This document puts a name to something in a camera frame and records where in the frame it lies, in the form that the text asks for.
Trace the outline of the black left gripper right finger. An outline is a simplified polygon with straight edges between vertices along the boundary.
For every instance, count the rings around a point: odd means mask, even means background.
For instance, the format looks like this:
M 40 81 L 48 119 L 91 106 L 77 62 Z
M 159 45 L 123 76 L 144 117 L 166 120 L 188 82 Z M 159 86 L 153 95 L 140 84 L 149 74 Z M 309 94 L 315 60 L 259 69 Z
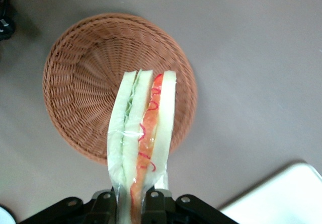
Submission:
M 176 210 L 172 193 L 166 189 L 147 191 L 142 207 L 142 223 L 174 223 Z

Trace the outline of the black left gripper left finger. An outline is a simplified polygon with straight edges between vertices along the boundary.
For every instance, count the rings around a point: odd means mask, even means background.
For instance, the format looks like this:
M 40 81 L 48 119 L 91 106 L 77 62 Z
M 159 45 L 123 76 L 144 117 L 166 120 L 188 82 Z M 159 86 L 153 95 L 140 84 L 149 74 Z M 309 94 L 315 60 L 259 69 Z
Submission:
M 87 214 L 87 223 L 116 223 L 116 196 L 114 191 L 100 193 Z

